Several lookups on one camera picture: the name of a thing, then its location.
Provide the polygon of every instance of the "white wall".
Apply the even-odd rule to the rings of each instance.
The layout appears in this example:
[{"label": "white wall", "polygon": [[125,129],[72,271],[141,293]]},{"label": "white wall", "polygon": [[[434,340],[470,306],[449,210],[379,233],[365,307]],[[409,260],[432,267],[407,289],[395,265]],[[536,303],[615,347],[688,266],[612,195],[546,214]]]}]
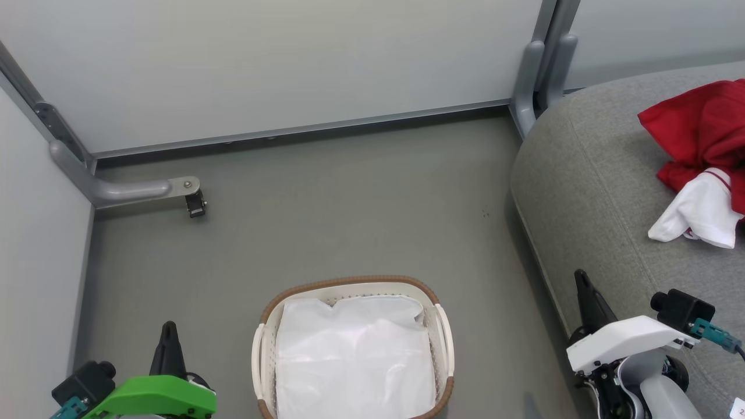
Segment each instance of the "white wall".
[{"label": "white wall", "polygon": [[744,20],[743,0],[582,0],[565,87],[745,60]]},{"label": "white wall", "polygon": [[507,99],[542,0],[5,0],[93,153]]},{"label": "white wall", "polygon": [[92,210],[3,89],[0,410],[3,418],[48,418],[59,408],[51,390],[72,363]]}]

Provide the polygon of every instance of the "basket handle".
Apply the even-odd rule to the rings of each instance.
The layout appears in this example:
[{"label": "basket handle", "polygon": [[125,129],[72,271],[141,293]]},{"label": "basket handle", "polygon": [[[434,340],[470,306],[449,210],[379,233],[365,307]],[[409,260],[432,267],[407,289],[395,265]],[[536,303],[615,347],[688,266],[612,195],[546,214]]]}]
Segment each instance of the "basket handle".
[{"label": "basket handle", "polygon": [[439,304],[435,304],[434,307],[437,309],[437,315],[439,315],[440,323],[443,326],[443,333],[445,334],[445,349],[448,352],[448,377],[452,377],[455,373],[453,332],[450,330],[450,321],[448,321],[448,315],[445,314],[445,309]]},{"label": "basket handle", "polygon": [[257,400],[264,399],[261,392],[261,339],[263,337],[264,324],[261,323],[253,334],[253,344],[251,345],[251,377],[253,378],[253,391],[256,393]]}]

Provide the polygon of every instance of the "gray floor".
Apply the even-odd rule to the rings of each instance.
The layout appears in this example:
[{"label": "gray floor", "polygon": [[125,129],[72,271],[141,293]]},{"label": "gray floor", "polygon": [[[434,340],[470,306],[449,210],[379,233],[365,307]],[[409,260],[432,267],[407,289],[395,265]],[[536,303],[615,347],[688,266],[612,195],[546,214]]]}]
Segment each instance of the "gray floor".
[{"label": "gray floor", "polygon": [[218,391],[216,418],[260,418],[250,351],[269,301],[303,283],[404,274],[450,317],[456,385],[442,418],[589,417],[506,201],[517,147],[499,114],[100,170],[198,176],[209,212],[189,219],[179,199],[96,215],[77,360],[113,362],[119,382],[145,375],[173,320],[187,368]]}]

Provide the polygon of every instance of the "gray metal bracket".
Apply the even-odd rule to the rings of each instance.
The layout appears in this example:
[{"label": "gray metal bracket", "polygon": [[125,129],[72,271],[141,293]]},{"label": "gray metal bracket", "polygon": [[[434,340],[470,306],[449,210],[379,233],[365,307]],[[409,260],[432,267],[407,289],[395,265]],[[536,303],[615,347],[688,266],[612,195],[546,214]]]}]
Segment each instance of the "gray metal bracket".
[{"label": "gray metal bracket", "polygon": [[538,71],[538,80],[536,81],[536,90],[545,84],[548,73],[553,71],[554,55],[559,49],[561,39],[569,33],[574,23],[574,17],[580,8],[580,0],[558,0],[554,15],[551,19],[551,25],[548,27],[546,34],[546,52],[545,60],[541,63],[541,69]]},{"label": "gray metal bracket", "polygon": [[536,123],[536,111],[533,107],[533,91],[538,78],[538,71],[545,47],[543,41],[533,41],[525,47],[518,70],[515,90],[510,101],[510,113],[522,139]]},{"label": "gray metal bracket", "polygon": [[183,196],[186,197],[189,217],[205,214],[207,203],[203,199],[199,179],[194,176],[131,183],[106,182],[94,176],[95,158],[88,153],[57,109],[43,100],[2,42],[0,88],[7,92],[49,141],[52,160],[96,209]]},{"label": "gray metal bracket", "polygon": [[49,154],[57,166],[62,169],[96,209],[162,198],[196,195],[201,201],[201,210],[190,207],[189,215],[193,218],[204,214],[206,202],[201,199],[199,179],[194,176],[147,182],[112,183],[93,176],[83,163],[58,139],[49,142]]},{"label": "gray metal bracket", "polygon": [[541,109],[548,109],[564,97],[564,84],[576,49],[577,35],[564,34],[559,38],[549,71],[538,89],[538,105]]},{"label": "gray metal bracket", "polygon": [[51,135],[64,143],[78,160],[85,162],[86,166],[92,163],[93,157],[83,147],[83,143],[75,136],[75,133],[67,125],[62,115],[57,112],[54,105],[38,101],[31,109],[42,120]]}]

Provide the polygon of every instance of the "metal frame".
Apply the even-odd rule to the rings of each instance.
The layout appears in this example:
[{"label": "metal frame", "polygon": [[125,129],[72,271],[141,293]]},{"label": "metal frame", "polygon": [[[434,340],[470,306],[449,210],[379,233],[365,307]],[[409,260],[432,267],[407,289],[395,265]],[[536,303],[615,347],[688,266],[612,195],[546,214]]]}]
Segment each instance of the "metal frame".
[{"label": "metal frame", "polygon": [[544,60],[536,80],[539,106],[545,110],[564,96],[564,84],[579,41],[570,34],[580,0],[558,0],[546,35]]},{"label": "metal frame", "polygon": [[[534,110],[534,92],[540,91],[539,103],[550,104],[554,103],[563,94],[563,82],[566,79],[568,72],[569,63],[571,63],[571,56],[574,53],[574,48],[577,44],[577,38],[569,36],[562,38],[561,36],[566,35],[566,31],[571,27],[571,21],[574,19],[574,14],[577,12],[580,0],[543,0],[541,7],[536,18],[536,27],[533,31],[533,37],[531,43],[529,43],[524,50],[523,58],[519,67],[519,74],[516,81],[513,96],[510,99],[488,101],[478,104],[467,104],[455,107],[446,107],[433,110],[423,110],[411,113],[403,113],[391,116],[379,116],[372,118],[356,119],[352,121],[343,122],[332,122],[328,124],[308,125],[304,127],[293,127],[280,130],[269,130],[257,133],[242,133],[228,136],[218,136],[206,139],[193,139],[181,142],[171,142],[162,145],[146,145],[135,148],[125,148],[114,151],[104,151],[101,153],[95,153],[91,155],[88,153],[80,140],[75,136],[75,133],[69,129],[69,126],[65,123],[64,119],[60,115],[52,104],[44,102],[42,96],[34,88],[34,85],[28,80],[23,74],[18,64],[10,55],[10,52],[0,42],[0,70],[5,73],[6,77],[10,80],[16,90],[21,94],[26,103],[32,107],[40,119],[45,123],[47,129],[52,133],[54,138],[60,140],[67,145],[67,148],[74,154],[77,160],[85,162],[88,167],[95,167],[97,159],[109,158],[109,157],[121,157],[132,154],[143,154],[154,151],[167,151],[175,150],[178,148],[187,148],[201,145],[213,145],[221,143],[230,143],[235,141],[244,141],[248,139],[259,139],[259,138],[271,138],[274,136],[284,136],[295,133],[305,133],[318,130],[328,130],[339,127],[351,127],[356,125],[367,125],[378,122],[395,121],[399,119],[416,118],[420,116],[432,116],[445,113],[460,112],[464,110],[474,110],[484,107],[494,107],[509,104],[510,112],[517,124],[520,135],[524,138],[525,134],[533,126],[536,121],[536,114]],[[560,59],[555,59],[557,55],[556,50],[558,49],[558,55]],[[547,87],[539,89],[542,85],[542,80],[547,78]],[[174,191],[178,190],[174,185],[171,185],[172,189],[170,192],[157,192],[157,188],[166,187],[165,184],[171,180],[161,180],[159,186],[154,184],[149,185],[147,189],[145,185],[142,187],[145,189],[124,188],[128,192],[123,193],[122,191],[114,192],[116,187],[111,185],[104,185],[93,183],[91,180],[83,180],[78,173],[79,171],[70,165],[69,158],[63,157],[64,153],[59,151],[59,146],[55,145],[51,147],[51,152],[55,161],[60,164],[65,173],[74,179],[77,179],[76,185],[80,184],[78,188],[85,188],[83,193],[86,197],[92,200],[92,202],[98,202],[101,205],[110,206],[114,202],[118,205],[128,204],[130,202],[146,201],[150,199],[158,199],[158,197],[166,198]],[[123,199],[123,196],[132,195],[134,190],[141,190],[142,194],[137,195],[136,201],[129,201]],[[104,191],[110,191],[109,194],[112,197],[102,198]]]},{"label": "metal frame", "polygon": [[[534,99],[538,108],[545,110],[564,96],[564,85],[577,49],[578,39],[569,30],[580,0],[555,0],[554,5],[548,29],[543,31],[536,26],[533,42],[525,47],[510,102],[510,112],[523,139],[536,122]],[[546,13],[542,9],[539,24],[545,21]]]},{"label": "metal frame", "polygon": [[191,217],[204,214],[206,203],[194,176],[146,182],[112,183],[98,179],[97,160],[85,149],[52,104],[45,102],[10,52],[0,42],[0,87],[49,142],[49,154],[96,209],[179,196],[187,197]]}]

